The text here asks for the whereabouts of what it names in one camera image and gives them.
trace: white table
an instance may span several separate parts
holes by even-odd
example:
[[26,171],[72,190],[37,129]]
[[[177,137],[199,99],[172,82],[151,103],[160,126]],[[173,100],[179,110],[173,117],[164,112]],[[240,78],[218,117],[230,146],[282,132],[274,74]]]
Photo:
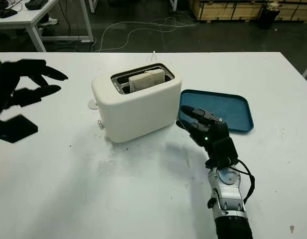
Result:
[[[173,125],[111,143],[87,107],[94,77],[146,64],[150,53],[0,53],[20,58],[46,59],[69,80],[48,80],[62,90],[0,116],[23,114],[39,127],[16,144],[0,141],[0,239],[216,238],[205,152],[188,133]],[[274,52],[157,58],[178,71],[183,90],[248,100],[254,129],[231,137],[256,177],[246,204],[254,238],[307,238],[307,81]],[[248,187],[242,176],[243,195]]]
[[[70,41],[81,40],[82,42],[93,42],[93,33],[90,27],[86,4],[84,0],[80,0],[83,17],[86,23],[86,29],[88,36],[53,36],[53,37],[41,37],[38,32],[37,23],[40,19],[56,4],[59,0],[48,0],[48,2],[40,10],[28,10],[25,7],[25,3],[29,0],[24,0],[20,4],[23,4],[23,9],[16,15],[7,18],[0,18],[0,29],[16,29],[26,28],[33,44],[37,51],[46,52],[46,49],[42,41]],[[20,4],[13,9],[20,10]]]

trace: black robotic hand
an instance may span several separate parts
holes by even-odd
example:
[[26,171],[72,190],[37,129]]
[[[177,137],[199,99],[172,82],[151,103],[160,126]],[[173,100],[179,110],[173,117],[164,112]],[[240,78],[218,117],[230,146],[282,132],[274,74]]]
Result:
[[[44,96],[51,95],[61,89],[57,85],[49,85],[42,77],[48,76],[64,81],[66,75],[49,66],[45,60],[19,60],[17,62],[0,62],[0,113],[11,106],[27,106],[41,101]],[[22,88],[15,90],[20,77],[28,76],[39,85],[35,90]],[[22,115],[7,121],[0,120],[0,139],[14,143],[38,131],[38,127]]]
[[178,120],[177,126],[188,131],[194,142],[205,148],[209,156],[205,163],[207,168],[223,169],[237,164],[238,155],[233,140],[229,137],[227,124],[222,118],[190,106],[181,106],[181,111],[197,120]]

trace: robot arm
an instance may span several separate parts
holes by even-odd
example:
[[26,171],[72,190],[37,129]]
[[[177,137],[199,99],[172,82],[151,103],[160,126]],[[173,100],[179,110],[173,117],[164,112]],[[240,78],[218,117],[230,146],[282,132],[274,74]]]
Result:
[[[208,180],[212,195],[207,207],[213,210],[218,238],[251,239],[252,231],[245,203],[254,190],[255,179],[246,165],[238,159],[233,140],[229,137],[227,124],[223,119],[202,109],[181,106],[181,111],[196,122],[179,120],[177,125],[187,130],[194,142],[204,147],[209,156],[205,166],[210,169]],[[235,168],[238,162],[245,166],[247,173]],[[239,189],[240,173],[249,175],[252,185],[244,200]]]
[[[17,62],[0,62],[0,113],[14,105],[21,107],[41,101],[41,98],[61,89],[49,85],[42,75],[63,81],[68,77],[49,66],[45,60],[20,60]],[[15,90],[20,77],[28,76],[39,88]],[[38,127],[22,115],[7,121],[0,120],[0,139],[14,143],[38,131]]]

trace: black trash bin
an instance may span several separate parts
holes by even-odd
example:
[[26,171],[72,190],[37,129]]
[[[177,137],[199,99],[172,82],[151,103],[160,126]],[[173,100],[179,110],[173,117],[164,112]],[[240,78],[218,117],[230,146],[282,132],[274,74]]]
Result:
[[259,27],[262,29],[269,29],[272,26],[279,12],[280,10],[277,10],[277,9],[270,10],[268,9],[267,6],[265,6],[258,20]]

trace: robotic finger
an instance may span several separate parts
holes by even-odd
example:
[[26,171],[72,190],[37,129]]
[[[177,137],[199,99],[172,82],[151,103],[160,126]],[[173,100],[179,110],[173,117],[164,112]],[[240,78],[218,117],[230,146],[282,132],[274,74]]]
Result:
[[[0,62],[0,113],[11,106],[27,106],[41,101],[61,89],[49,85],[43,76],[64,81],[68,77],[62,72],[46,66],[45,60],[23,59],[17,62]],[[21,76],[29,77],[39,88],[15,90]],[[22,115],[7,121],[0,120],[0,139],[14,143],[38,131],[38,127]]]

